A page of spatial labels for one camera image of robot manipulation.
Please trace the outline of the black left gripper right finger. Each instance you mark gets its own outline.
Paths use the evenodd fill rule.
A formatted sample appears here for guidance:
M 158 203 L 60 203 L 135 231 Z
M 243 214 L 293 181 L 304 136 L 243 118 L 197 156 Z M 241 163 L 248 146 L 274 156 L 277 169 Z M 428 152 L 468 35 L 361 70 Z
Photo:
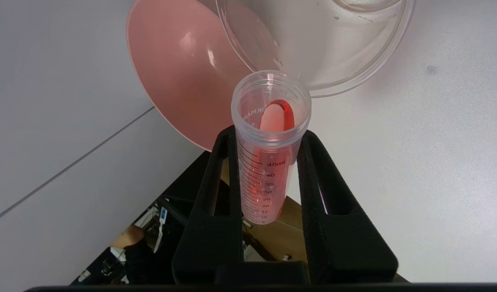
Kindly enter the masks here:
M 311 283 L 393 281 L 397 257 L 312 131 L 302 138 L 297 163 Z

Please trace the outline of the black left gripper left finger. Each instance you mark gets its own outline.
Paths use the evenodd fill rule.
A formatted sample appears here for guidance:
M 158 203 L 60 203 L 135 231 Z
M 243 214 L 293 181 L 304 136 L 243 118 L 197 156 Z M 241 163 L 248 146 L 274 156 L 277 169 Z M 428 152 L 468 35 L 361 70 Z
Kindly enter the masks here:
M 230 190 L 217 199 L 222 163 L 228 159 Z M 213 284 L 216 270 L 243 261 L 242 212 L 234 126 L 217 135 L 185 230 L 172 259 L 176 284 Z

